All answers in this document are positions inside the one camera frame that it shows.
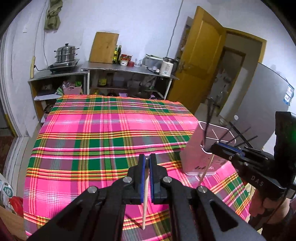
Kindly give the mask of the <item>person's right hand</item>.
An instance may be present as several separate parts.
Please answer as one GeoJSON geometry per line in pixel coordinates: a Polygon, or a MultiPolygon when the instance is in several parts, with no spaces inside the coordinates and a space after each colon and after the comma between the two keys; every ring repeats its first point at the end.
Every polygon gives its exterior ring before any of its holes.
{"type": "Polygon", "coordinates": [[[256,217],[257,215],[264,214],[267,210],[273,210],[273,215],[267,221],[267,224],[276,224],[287,216],[290,210],[290,199],[281,199],[278,201],[272,201],[269,198],[263,198],[260,192],[256,189],[249,207],[250,216],[256,217]]]}

